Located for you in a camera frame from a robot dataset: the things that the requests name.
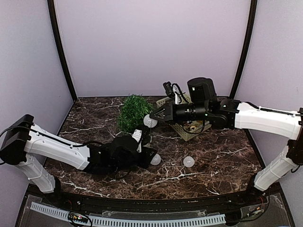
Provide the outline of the small green christmas tree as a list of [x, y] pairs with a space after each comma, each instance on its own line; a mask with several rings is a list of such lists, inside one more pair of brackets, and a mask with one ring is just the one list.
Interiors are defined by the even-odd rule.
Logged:
[[128, 133], [133, 132], [137, 126], [143, 123], [144, 117], [153, 110], [153, 105], [143, 96], [134, 94], [128, 96], [117, 119], [119, 129]]

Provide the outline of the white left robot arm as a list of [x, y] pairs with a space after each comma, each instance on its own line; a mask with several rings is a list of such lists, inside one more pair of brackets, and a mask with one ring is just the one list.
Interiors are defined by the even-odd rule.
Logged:
[[19, 168], [44, 194], [61, 191], [60, 180], [48, 173], [36, 155], [66, 163], [82, 172], [107, 175], [133, 166], [148, 168], [157, 150], [142, 145], [144, 130], [114, 138], [110, 143], [87, 141], [76, 143], [53, 135], [34, 123], [26, 114], [1, 136], [0, 158], [4, 164]]

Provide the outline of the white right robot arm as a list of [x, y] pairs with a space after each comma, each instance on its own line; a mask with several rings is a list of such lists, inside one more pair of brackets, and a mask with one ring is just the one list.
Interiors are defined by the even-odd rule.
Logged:
[[166, 123], [208, 121], [213, 128], [256, 130], [288, 138], [282, 152], [252, 178], [249, 190], [263, 192], [303, 164], [302, 110], [281, 111], [233, 99], [214, 98], [178, 105], [169, 100], [154, 110], [150, 118]]

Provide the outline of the pale green perforated basket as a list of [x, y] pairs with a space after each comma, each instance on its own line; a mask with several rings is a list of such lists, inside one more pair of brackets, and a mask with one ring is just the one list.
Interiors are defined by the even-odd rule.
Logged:
[[[187, 94], [183, 94], [185, 99], [191, 103], [191, 98]], [[165, 97], [156, 101], [157, 107], [163, 106], [169, 97]], [[175, 123], [170, 125], [173, 130], [184, 140], [189, 141], [190, 139], [196, 137], [200, 133], [211, 128], [211, 124], [207, 121], [188, 121], [182, 123]]]

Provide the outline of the black front table rail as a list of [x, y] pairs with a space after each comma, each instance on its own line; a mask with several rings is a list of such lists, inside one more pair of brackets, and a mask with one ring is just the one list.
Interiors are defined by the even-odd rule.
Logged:
[[59, 195], [55, 193], [45, 195], [52, 204], [58, 205], [60, 208], [91, 213], [102, 213], [104, 211], [160, 213], [196, 210], [233, 212], [252, 204], [251, 201], [244, 199], [244, 196], [245, 192], [236, 192], [189, 199], [131, 200], [101, 198], [69, 192], [60, 192]]

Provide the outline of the left black frame post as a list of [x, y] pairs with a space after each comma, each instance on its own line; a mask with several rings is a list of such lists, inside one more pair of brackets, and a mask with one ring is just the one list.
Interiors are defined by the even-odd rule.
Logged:
[[61, 68], [63, 71], [63, 75], [66, 81], [66, 84], [68, 86], [69, 93], [71, 95], [71, 98], [73, 102], [75, 102], [78, 97], [76, 95], [76, 90], [72, 82], [71, 74], [69, 72], [67, 60], [65, 57], [64, 49], [63, 49], [63, 44], [60, 36], [60, 29], [59, 29], [59, 24], [57, 20], [57, 15], [56, 15], [56, 9], [55, 9], [55, 1], [54, 0], [47, 0], [47, 5], [48, 5], [48, 11], [49, 11], [49, 16], [50, 16], [50, 21], [51, 21], [51, 26], [52, 26], [52, 31], [53, 31], [53, 37], [57, 49], [57, 53], [59, 56]]

